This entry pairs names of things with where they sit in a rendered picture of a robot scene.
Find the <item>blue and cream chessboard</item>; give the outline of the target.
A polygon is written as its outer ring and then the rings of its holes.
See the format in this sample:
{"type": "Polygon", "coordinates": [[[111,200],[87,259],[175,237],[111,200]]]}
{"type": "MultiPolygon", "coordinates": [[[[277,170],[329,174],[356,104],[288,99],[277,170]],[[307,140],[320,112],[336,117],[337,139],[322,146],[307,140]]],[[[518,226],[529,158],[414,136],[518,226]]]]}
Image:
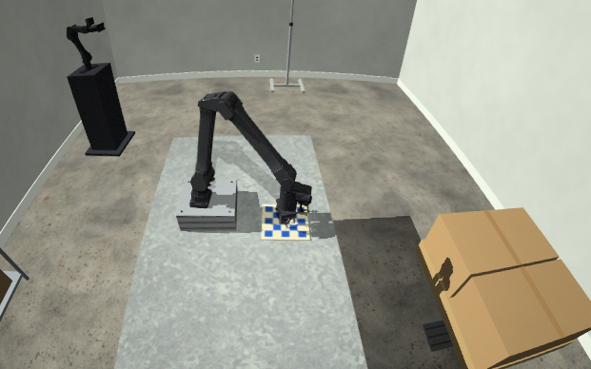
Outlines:
{"type": "Polygon", "coordinates": [[[284,229],[284,223],[275,208],[276,204],[263,204],[261,240],[310,241],[307,206],[302,205],[303,212],[299,212],[300,206],[297,205],[296,222],[289,222],[288,229],[284,229]]]}

